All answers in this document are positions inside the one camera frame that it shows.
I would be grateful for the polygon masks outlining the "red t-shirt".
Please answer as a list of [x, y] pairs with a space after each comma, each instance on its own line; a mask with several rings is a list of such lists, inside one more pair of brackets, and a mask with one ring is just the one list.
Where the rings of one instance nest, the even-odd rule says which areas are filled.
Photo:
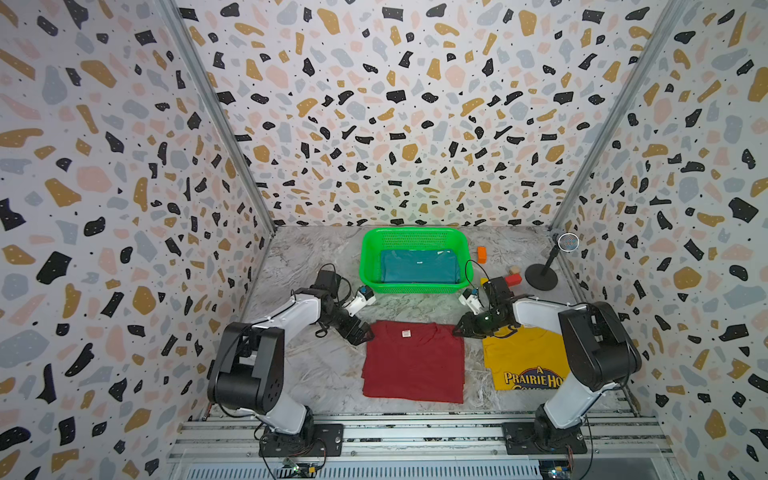
[[437, 323], [378, 321], [366, 345], [363, 395], [461, 404], [465, 343], [453, 327]]

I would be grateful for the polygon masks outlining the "teal t-shirt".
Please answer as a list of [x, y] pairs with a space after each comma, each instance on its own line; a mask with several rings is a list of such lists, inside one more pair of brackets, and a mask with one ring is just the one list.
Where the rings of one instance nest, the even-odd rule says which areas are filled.
[[461, 274], [453, 250], [385, 250], [381, 254], [381, 282], [457, 284]]

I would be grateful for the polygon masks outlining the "green plastic basket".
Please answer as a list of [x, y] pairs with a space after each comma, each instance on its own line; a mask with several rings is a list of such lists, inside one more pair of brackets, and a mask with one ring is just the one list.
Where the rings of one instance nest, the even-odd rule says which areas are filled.
[[359, 277], [379, 294], [452, 294], [470, 286], [474, 267], [456, 229], [377, 228], [362, 239]]

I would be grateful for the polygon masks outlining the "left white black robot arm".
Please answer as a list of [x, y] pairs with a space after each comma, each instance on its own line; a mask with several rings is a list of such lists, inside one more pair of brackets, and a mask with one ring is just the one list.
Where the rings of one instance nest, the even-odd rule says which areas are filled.
[[353, 346], [374, 339], [372, 327], [357, 316], [375, 303], [374, 290], [364, 285], [341, 298], [345, 282], [335, 270], [321, 269], [310, 287], [291, 292], [275, 311], [229, 324], [210, 370], [209, 401], [230, 416], [256, 416], [271, 433], [309, 436], [310, 409], [284, 391], [285, 350], [309, 326], [322, 336], [334, 329]]

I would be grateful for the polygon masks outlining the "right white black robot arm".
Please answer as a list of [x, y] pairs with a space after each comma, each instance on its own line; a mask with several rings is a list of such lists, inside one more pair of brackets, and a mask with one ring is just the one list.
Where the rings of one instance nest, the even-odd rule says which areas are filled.
[[453, 334], [493, 338], [504, 327], [513, 334], [523, 328], [556, 334], [564, 346], [569, 373], [554, 397], [537, 409], [534, 430], [539, 436], [569, 432], [581, 426], [600, 396], [621, 389], [638, 372], [641, 356], [606, 302], [560, 303], [525, 294], [514, 296], [504, 278], [484, 284], [488, 301], [466, 289], [459, 302], [469, 309]]

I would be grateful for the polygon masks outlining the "yellow printed folded t-shirt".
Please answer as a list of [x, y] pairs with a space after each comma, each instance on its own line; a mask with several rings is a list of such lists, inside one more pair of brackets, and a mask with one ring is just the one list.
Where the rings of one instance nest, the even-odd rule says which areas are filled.
[[557, 390], [570, 373], [561, 335], [544, 329], [503, 327], [482, 347], [497, 391]]

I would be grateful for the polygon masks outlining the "red wooden block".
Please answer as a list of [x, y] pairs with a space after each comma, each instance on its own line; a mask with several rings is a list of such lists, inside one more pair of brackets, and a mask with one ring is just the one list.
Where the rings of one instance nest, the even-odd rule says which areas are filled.
[[505, 277], [505, 282], [509, 287], [517, 286], [521, 284], [522, 281], [523, 279], [519, 273], [510, 274]]

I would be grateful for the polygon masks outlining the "black stand with round gauge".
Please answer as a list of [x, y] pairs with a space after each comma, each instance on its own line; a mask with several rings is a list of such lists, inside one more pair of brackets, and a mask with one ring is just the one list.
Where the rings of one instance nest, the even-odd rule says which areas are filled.
[[580, 240], [571, 232], [562, 233], [556, 237], [554, 245], [549, 251], [547, 260], [543, 264], [532, 264], [524, 272], [527, 283], [539, 291], [551, 291], [558, 284], [558, 276], [552, 265], [560, 253], [571, 253], [578, 249]]

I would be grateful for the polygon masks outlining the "left green circuit board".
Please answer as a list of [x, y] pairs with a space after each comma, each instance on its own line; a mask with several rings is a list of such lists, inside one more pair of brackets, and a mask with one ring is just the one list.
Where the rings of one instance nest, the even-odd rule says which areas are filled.
[[281, 475], [289, 479], [313, 479], [321, 470], [320, 466], [313, 463], [296, 463], [291, 459], [283, 460]]

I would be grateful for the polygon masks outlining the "green circuit board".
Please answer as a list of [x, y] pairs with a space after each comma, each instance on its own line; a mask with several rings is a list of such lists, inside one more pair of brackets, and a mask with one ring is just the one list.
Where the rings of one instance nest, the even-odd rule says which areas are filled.
[[321, 470], [320, 466], [313, 463], [296, 463], [291, 459], [283, 460], [281, 475], [289, 479], [313, 479]]
[[572, 466], [564, 460], [540, 460], [539, 471], [543, 480], [570, 480]]

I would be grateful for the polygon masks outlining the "right green circuit board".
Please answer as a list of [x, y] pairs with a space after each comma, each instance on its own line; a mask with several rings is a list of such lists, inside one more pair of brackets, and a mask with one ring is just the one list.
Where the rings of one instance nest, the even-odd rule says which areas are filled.
[[572, 466], [564, 460], [540, 460], [539, 471], [543, 480], [570, 480]]

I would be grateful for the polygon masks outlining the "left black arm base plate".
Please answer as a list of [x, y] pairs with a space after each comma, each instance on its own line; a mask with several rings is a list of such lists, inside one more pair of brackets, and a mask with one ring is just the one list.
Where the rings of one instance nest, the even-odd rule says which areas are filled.
[[340, 457], [344, 426], [340, 423], [316, 424], [305, 427], [299, 434], [288, 435], [266, 429], [259, 440], [260, 453], [265, 458], [310, 456]]

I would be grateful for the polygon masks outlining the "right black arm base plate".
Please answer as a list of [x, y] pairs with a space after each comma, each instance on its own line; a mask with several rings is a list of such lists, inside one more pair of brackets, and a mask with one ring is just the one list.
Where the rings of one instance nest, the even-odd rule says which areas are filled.
[[501, 425], [508, 455], [586, 454], [588, 447], [580, 426], [557, 429], [539, 422], [507, 422]]

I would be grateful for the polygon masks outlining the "aluminium rail frame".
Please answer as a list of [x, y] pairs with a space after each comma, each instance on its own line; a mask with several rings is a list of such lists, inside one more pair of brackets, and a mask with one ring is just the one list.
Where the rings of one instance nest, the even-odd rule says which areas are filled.
[[540, 460], [564, 460], [571, 479], [681, 479], [657, 421], [598, 412], [581, 428], [586, 454], [508, 455], [501, 425], [524, 412], [319, 415], [340, 423], [340, 457], [265, 458], [258, 422], [210, 417], [186, 422], [169, 462], [174, 479], [282, 479], [283, 460], [313, 463], [313, 479], [542, 479]]

